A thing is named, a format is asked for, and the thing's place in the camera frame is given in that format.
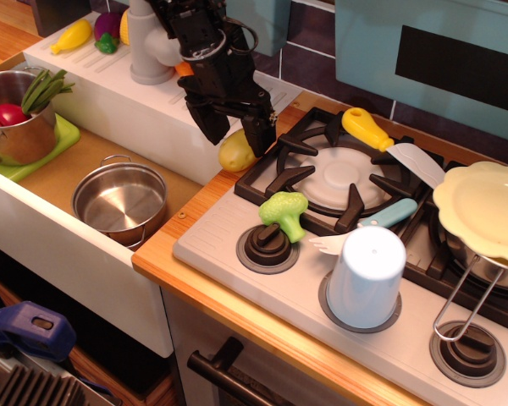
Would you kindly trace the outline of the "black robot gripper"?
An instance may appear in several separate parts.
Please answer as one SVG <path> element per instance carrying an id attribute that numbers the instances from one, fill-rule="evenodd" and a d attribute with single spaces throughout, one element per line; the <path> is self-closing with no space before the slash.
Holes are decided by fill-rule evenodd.
<path id="1" fill-rule="evenodd" d="M 276 141 L 276 113 L 268 91 L 254 80 L 251 57 L 226 47 L 192 52 L 183 47 L 180 52 L 193 75 L 182 78 L 179 85 L 200 131 L 218 145 L 230 129 L 228 117 L 239 118 L 254 156 L 263 156 Z"/>

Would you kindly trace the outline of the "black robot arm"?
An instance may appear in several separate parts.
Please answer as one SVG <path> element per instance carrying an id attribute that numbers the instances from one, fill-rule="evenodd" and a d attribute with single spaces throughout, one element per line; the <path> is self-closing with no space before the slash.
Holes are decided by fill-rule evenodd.
<path id="1" fill-rule="evenodd" d="M 227 16 L 224 1 L 149 4 L 192 70 L 178 85 L 199 129 L 216 145 L 230 129 L 229 118 L 238 118 L 254 155 L 263 156 L 276 141 L 277 114 L 270 93 L 254 80 L 247 26 Z"/>

